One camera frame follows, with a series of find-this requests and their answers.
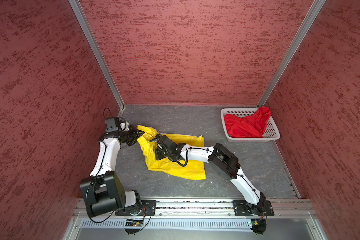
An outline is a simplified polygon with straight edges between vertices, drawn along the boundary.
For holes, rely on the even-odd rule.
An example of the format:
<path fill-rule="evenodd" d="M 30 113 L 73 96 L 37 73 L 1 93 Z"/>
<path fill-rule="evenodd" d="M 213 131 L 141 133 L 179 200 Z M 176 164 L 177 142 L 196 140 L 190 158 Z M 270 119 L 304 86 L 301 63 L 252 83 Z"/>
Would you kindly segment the yellow shorts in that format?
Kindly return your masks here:
<path fill-rule="evenodd" d="M 181 167 L 180 165 L 171 162 L 168 158 L 158 161 L 155 155 L 157 144 L 151 142 L 151 140 L 159 132 L 151 127 L 141 125 L 138 125 L 137 128 L 138 130 L 144 132 L 144 134 L 138 138 L 138 143 L 140 144 L 141 150 L 145 156 L 145 162 L 148 170 L 163 172 L 187 180 L 199 181 L 206 179 L 205 166 L 203 162 L 189 159 L 188 164 L 185 167 Z"/>

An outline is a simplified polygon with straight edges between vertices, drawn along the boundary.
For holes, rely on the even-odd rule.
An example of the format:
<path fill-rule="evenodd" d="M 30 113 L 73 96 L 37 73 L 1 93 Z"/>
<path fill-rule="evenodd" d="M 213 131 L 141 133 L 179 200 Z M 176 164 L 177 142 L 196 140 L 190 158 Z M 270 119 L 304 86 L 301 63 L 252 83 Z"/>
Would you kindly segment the red shorts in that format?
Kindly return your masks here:
<path fill-rule="evenodd" d="M 224 116 L 227 133 L 232 138 L 262 138 L 271 117 L 271 109 L 260 107 L 253 115 L 237 117 L 232 114 Z"/>

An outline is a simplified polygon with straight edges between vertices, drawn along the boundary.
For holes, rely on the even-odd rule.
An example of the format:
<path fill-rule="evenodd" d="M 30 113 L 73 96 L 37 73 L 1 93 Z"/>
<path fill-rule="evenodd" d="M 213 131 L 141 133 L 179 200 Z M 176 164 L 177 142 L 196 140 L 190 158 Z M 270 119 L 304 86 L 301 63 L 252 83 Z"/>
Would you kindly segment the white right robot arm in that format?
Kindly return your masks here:
<path fill-rule="evenodd" d="M 213 147 L 195 147 L 175 143 L 166 135 L 157 134 L 151 142 L 157 143 L 156 160 L 169 159 L 182 168 L 190 160 L 210 164 L 218 175 L 234 184 L 245 199 L 245 212 L 251 216 L 264 216 L 266 197 L 246 177 L 238 158 L 222 144 Z"/>

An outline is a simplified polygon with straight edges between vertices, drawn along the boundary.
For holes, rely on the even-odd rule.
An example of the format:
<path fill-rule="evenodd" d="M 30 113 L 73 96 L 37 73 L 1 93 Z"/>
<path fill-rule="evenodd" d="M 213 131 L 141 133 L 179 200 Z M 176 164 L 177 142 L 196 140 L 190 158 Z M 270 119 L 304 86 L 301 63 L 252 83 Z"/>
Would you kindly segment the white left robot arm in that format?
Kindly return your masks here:
<path fill-rule="evenodd" d="M 80 190 L 90 218 L 122 211 L 133 216 L 142 214 L 144 206 L 139 193 L 126 191 L 116 174 L 116 162 L 122 144 L 134 145 L 144 131 L 135 126 L 108 132 L 99 138 L 100 152 L 90 176 L 82 179 Z"/>

